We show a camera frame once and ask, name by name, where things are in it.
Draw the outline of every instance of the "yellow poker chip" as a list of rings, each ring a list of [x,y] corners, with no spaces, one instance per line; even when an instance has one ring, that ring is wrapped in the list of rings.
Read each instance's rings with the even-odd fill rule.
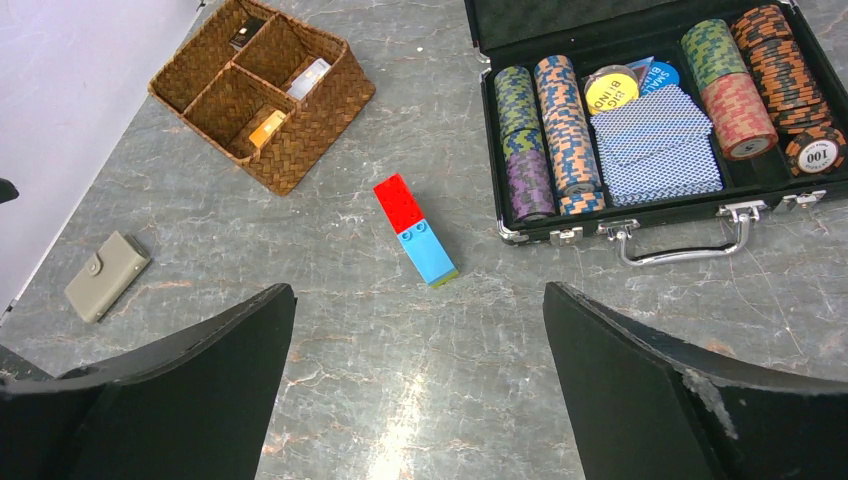
[[[637,98],[639,98],[639,81],[632,71],[624,72],[621,69],[610,73],[599,71],[586,84],[586,101],[589,104],[589,113],[592,115],[615,110]]]

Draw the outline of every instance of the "red lego brick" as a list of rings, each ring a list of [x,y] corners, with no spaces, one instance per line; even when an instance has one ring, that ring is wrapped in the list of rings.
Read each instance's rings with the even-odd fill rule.
[[[389,217],[389,223],[392,224],[396,234],[424,220],[424,214],[418,208],[415,197],[409,192],[399,173],[374,187],[374,193],[380,205],[383,206],[386,216]]]

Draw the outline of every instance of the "gray wallet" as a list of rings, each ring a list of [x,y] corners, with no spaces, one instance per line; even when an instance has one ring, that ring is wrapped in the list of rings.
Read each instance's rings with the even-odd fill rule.
[[[130,236],[114,232],[65,288],[71,306],[87,323],[97,323],[150,263]]]

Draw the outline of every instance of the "blue playing card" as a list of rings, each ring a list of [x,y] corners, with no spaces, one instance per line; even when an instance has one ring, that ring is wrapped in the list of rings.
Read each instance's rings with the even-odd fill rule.
[[[710,134],[713,124],[677,85],[591,119],[607,160],[632,163]]]
[[[598,143],[604,181],[616,206],[716,192],[723,187],[709,137],[702,136],[637,162],[621,163]]]

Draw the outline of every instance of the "white wall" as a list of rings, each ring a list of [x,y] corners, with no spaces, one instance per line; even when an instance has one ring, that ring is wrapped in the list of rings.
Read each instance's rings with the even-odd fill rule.
[[[0,313],[61,232],[199,0],[0,0]]]

